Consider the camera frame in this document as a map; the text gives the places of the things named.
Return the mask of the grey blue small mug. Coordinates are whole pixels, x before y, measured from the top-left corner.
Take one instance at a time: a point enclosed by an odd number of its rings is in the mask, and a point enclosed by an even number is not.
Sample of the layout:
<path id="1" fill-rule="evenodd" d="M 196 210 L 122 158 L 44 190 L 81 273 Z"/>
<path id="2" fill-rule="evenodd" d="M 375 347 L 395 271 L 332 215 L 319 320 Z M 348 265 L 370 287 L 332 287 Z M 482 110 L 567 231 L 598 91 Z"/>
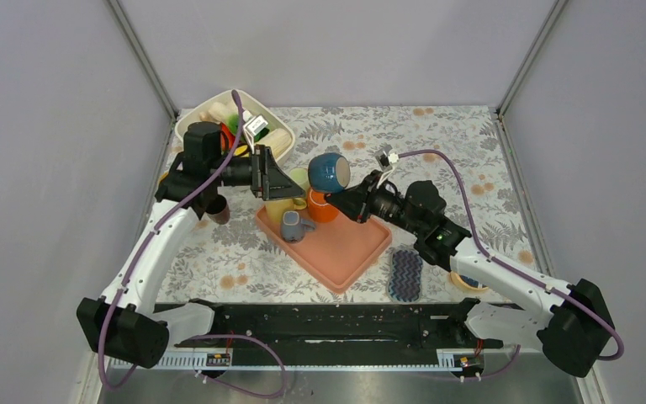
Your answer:
<path id="1" fill-rule="evenodd" d="M 286 243 L 301 242 L 305 236 L 316 230 L 316 224 L 304 219 L 297 211 L 286 211 L 281 220 L 280 234 Z"/>

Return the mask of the light green mug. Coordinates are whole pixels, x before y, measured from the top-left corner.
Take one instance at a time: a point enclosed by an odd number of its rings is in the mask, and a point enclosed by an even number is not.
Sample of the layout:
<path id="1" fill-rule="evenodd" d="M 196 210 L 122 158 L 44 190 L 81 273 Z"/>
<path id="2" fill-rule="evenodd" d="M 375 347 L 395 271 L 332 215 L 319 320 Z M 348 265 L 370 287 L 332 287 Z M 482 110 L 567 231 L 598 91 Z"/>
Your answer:
<path id="1" fill-rule="evenodd" d="M 308 170 L 303 167 L 296 167 L 289 171 L 289 177 L 301 188 L 305 193 L 310 189 L 310 181 L 308 177 Z"/>

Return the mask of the orange mug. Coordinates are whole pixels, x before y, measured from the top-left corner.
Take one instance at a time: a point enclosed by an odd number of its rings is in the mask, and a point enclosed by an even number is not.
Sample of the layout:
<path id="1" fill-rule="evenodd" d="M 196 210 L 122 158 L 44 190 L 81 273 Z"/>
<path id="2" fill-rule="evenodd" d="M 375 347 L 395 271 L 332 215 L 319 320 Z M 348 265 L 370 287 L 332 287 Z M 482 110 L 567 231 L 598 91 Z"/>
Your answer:
<path id="1" fill-rule="evenodd" d="M 326 201 L 324 193 L 309 189 L 307 205 L 310 218 L 317 223 L 329 223 L 339 215 L 339 210 Z"/>

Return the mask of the dark blue round mug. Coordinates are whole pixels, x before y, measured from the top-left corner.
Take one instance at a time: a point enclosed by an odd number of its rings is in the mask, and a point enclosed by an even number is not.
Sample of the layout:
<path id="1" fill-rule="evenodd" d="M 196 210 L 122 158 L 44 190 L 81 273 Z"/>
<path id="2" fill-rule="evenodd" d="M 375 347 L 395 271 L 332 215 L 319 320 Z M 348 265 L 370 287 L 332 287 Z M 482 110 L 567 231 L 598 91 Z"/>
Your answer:
<path id="1" fill-rule="evenodd" d="M 335 194 L 350 183 L 349 161 L 341 154 L 327 152 L 312 158 L 308 165 L 310 187 L 319 193 Z"/>

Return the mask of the dark brown small mug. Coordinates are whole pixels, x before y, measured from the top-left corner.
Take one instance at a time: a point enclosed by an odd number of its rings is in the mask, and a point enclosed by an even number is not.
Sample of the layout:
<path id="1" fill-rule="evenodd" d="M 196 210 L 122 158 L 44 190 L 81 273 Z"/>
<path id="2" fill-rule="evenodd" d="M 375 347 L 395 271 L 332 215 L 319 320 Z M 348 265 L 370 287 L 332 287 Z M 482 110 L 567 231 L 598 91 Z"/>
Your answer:
<path id="1" fill-rule="evenodd" d="M 207 206 L 206 215 L 216 224 L 225 225 L 230 220 L 230 209 L 227 199 L 217 195 Z"/>

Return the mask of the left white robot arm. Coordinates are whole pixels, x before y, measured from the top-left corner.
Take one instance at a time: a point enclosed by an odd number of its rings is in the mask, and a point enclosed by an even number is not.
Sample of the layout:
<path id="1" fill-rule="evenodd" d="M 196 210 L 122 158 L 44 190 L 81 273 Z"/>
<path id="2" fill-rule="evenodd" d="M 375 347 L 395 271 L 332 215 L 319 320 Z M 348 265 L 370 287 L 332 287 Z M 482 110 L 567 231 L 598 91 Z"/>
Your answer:
<path id="1" fill-rule="evenodd" d="M 155 310 L 181 243 L 220 197 L 220 186 L 244 186 L 265 201 L 303 195 L 269 147 L 258 145 L 248 156 L 237 157 L 233 151 L 223 153 L 221 136 L 214 123 L 188 127 L 183 151 L 160 182 L 149 222 L 123 268 L 98 298 L 79 304 L 77 320 L 100 363 L 110 357 L 149 369 L 167 348 L 190 338 L 209 346 L 222 343 L 228 326 L 207 305 Z"/>

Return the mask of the yellow mug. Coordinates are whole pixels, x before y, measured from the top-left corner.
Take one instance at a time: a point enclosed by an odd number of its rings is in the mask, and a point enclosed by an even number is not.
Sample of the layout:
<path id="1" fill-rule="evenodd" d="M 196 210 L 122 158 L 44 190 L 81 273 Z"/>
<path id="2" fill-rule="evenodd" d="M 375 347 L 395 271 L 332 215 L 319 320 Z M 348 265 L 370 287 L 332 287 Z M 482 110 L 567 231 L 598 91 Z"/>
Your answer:
<path id="1" fill-rule="evenodd" d="M 307 202 L 304 198 L 277 199 L 264 202 L 264 208 L 268 219 L 278 225 L 287 211 L 304 210 L 307 208 Z"/>

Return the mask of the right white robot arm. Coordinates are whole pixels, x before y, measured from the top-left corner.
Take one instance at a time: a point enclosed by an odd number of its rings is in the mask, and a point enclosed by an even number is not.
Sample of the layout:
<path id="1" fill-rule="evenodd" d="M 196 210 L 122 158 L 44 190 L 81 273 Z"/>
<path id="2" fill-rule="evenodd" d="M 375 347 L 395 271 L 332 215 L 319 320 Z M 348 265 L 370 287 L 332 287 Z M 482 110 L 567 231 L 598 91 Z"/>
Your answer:
<path id="1" fill-rule="evenodd" d="M 450 321 L 448 333 L 462 347 L 478 339 L 515 343 L 544 354 L 568 375 L 586 377 L 611 338 L 617 336 L 600 288 L 587 279 L 571 284 L 494 255 L 473 232 L 444 214 L 446 202 L 430 180 L 415 181 L 405 194 L 378 183 L 372 171 L 360 184 L 326 201 L 344 216 L 364 223 L 371 216 L 414 235 L 423 261 L 474 279 L 511 300 L 513 307 L 468 303 Z"/>

